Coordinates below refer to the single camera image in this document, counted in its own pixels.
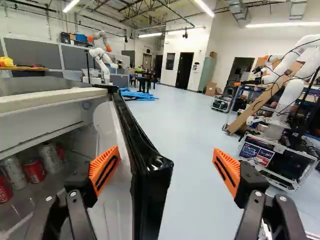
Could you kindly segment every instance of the chair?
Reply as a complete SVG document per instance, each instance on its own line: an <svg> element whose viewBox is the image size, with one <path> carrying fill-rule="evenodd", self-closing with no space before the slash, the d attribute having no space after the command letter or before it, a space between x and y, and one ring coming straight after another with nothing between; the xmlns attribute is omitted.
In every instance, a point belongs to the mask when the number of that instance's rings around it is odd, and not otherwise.
<svg viewBox="0 0 320 240"><path fill-rule="evenodd" d="M137 86L137 79L135 74L129 74L129 79L130 79L130 85L132 87L132 83L134 83L134 87L136 88Z"/></svg>

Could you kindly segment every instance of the blue object on floor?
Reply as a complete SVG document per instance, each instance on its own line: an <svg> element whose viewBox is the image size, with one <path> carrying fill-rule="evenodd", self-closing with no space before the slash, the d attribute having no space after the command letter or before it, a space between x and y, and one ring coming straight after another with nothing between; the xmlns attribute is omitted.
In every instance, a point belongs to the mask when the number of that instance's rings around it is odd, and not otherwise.
<svg viewBox="0 0 320 240"><path fill-rule="evenodd" d="M120 92L130 92L130 89L128 87L119 87Z"/></svg>
<svg viewBox="0 0 320 240"><path fill-rule="evenodd" d="M131 98L132 100L156 100L158 97L154 97L152 93L132 92L128 87L121 87L119 91L123 97Z"/></svg>

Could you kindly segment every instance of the gray epoxy floor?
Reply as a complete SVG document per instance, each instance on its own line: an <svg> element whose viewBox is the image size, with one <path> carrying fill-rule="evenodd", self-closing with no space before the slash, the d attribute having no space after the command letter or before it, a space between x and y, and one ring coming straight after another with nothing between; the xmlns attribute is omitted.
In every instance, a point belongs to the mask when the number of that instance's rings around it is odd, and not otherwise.
<svg viewBox="0 0 320 240"><path fill-rule="evenodd" d="M127 104L158 151L174 162L159 240L233 239L243 211L212 164L214 148L237 157L238 137L222 131L227 115L211 110L212 97L200 93L165 85L150 92L160 99ZM289 195L305 230L320 234L320 173Z"/></svg>

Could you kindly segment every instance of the cardboard box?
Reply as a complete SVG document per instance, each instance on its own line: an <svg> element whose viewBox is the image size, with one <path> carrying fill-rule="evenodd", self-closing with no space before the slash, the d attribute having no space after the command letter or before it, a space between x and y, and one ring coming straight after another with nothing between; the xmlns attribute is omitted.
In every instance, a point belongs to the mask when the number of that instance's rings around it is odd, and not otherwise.
<svg viewBox="0 0 320 240"><path fill-rule="evenodd" d="M70 40L75 41L76 40L76 35L70 33Z"/></svg>
<svg viewBox="0 0 320 240"><path fill-rule="evenodd" d="M216 58L217 57L217 53L212 51L209 53L209 56L212 57L212 58Z"/></svg>
<svg viewBox="0 0 320 240"><path fill-rule="evenodd" d="M215 82L211 81L206 85L205 95L213 97L216 95L220 95L221 92L221 89L217 87L217 84Z"/></svg>

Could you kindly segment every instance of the wooden board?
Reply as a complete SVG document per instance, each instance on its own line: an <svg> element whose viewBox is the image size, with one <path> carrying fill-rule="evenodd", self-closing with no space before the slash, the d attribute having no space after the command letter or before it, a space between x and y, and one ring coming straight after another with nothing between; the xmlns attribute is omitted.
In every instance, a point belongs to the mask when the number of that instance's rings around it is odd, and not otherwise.
<svg viewBox="0 0 320 240"><path fill-rule="evenodd" d="M13 66L13 67L0 66L0 70L49 71L49 69L45 67L30 67L30 66Z"/></svg>
<svg viewBox="0 0 320 240"><path fill-rule="evenodd" d="M299 62L295 62L290 69L292 70L291 75L295 75L296 72L302 67L303 65ZM241 126L247 121L247 118L253 114L255 114L278 90L282 87L282 85L292 78L292 76L282 76L278 81L277 84L270 84L270 87L267 88L255 101L247 108L241 115L239 115L236 120L233 121L226 130L229 132L230 135L234 134Z"/></svg>

